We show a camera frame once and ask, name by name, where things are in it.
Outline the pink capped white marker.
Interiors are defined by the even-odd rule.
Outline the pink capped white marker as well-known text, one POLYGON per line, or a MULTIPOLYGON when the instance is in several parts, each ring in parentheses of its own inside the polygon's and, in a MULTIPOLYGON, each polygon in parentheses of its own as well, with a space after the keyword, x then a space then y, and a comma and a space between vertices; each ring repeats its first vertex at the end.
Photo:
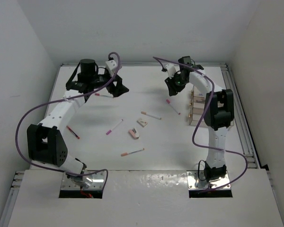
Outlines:
POLYGON ((103 95, 100 93, 95 93, 96 96, 107 97, 107 98, 114 98, 112 95, 103 95))

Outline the orange capped white marker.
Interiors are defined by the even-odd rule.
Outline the orange capped white marker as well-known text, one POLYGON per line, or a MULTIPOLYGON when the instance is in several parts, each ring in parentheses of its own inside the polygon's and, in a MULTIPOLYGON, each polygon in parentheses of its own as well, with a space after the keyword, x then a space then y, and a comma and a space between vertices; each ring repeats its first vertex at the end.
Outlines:
POLYGON ((161 119, 162 119, 160 116, 151 114, 151 113, 149 113, 149 112, 141 111, 141 114, 144 114, 144 115, 146 115, 146 116, 149 116, 149 117, 152 117, 152 118, 155 118, 155 119, 158 119, 158 120, 161 120, 161 119))

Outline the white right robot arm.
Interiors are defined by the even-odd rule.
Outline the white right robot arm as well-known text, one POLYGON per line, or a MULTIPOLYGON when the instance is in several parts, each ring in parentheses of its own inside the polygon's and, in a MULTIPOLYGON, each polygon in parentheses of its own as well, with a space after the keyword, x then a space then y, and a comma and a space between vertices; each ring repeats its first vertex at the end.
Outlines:
POLYGON ((228 128, 234 120, 233 91, 216 85, 202 72, 203 68, 194 66, 190 57, 182 57, 178 62, 169 62, 163 71, 168 73, 165 83, 169 95, 175 96, 186 84, 191 83, 205 98, 204 110, 200 120, 208 127, 208 155, 204 162, 204 180, 218 180, 226 175, 225 141, 228 128))

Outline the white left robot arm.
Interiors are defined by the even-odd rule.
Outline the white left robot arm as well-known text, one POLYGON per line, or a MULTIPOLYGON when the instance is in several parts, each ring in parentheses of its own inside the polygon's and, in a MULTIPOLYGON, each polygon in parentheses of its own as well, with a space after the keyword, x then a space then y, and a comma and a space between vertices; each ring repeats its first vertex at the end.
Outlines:
POLYGON ((82 59, 66 83, 62 100, 40 123, 31 124, 27 129, 29 158, 49 164, 68 175, 81 176, 86 165, 68 154, 63 132, 71 118, 97 90, 105 87, 113 97, 126 92, 117 72, 120 61, 109 58, 103 74, 93 59, 82 59))

